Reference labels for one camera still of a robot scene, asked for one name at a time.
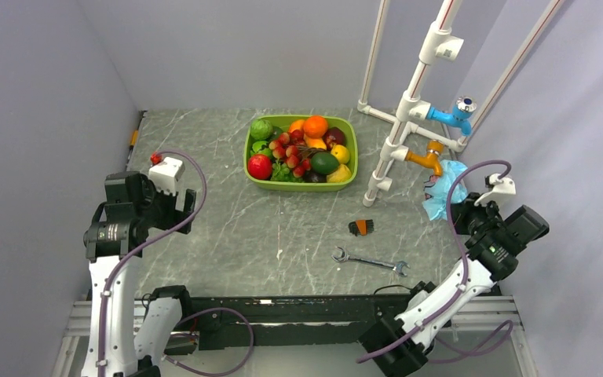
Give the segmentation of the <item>blue plastic bag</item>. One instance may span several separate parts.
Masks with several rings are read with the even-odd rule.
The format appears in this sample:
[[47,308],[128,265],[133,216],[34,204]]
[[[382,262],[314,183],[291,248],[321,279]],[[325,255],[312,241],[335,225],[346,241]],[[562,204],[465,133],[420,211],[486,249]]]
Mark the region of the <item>blue plastic bag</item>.
[[431,175],[424,183],[425,200],[422,203],[429,220],[447,219],[446,202],[451,186],[467,166],[455,160],[441,160],[442,175]]

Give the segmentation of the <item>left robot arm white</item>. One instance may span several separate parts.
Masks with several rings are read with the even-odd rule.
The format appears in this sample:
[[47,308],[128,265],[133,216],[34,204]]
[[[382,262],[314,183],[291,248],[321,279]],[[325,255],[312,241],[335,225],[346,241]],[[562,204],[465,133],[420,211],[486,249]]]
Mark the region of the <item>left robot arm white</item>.
[[84,234],[91,276],[89,345],[83,376],[158,376],[173,329],[194,319],[185,286],[156,288],[140,328],[135,327],[135,294],[143,246],[150,229],[189,233],[196,192],[176,208],[182,167],[152,167],[147,174],[124,171],[104,181],[101,203]]

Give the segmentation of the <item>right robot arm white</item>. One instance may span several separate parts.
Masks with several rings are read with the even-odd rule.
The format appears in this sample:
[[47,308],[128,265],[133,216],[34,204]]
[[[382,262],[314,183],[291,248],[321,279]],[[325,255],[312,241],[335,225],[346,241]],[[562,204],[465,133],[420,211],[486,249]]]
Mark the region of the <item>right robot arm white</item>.
[[467,236],[466,251],[452,272],[433,290],[421,290],[401,305],[396,316],[386,314],[359,339],[366,354],[358,363],[374,361],[386,376],[408,376],[426,363],[438,332],[473,298],[510,276],[517,256],[550,231],[549,223],[522,205],[502,218],[491,201],[477,204],[471,193],[450,206],[451,225]]

